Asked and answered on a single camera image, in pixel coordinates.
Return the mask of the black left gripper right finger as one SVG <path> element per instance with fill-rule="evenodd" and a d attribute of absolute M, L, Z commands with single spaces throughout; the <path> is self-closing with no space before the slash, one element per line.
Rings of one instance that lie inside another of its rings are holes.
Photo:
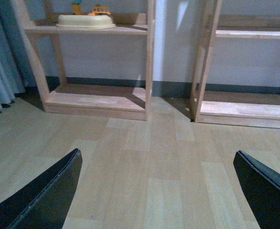
<path fill-rule="evenodd" d="M 243 151 L 233 165 L 259 227 L 280 229 L 280 174 Z"/>

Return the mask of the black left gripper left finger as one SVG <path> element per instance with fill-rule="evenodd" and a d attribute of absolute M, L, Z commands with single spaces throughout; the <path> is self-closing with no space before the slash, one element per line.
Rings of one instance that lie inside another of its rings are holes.
<path fill-rule="evenodd" d="M 74 149 L 0 203 L 0 229 L 61 229 L 73 201 L 82 167 Z"/>

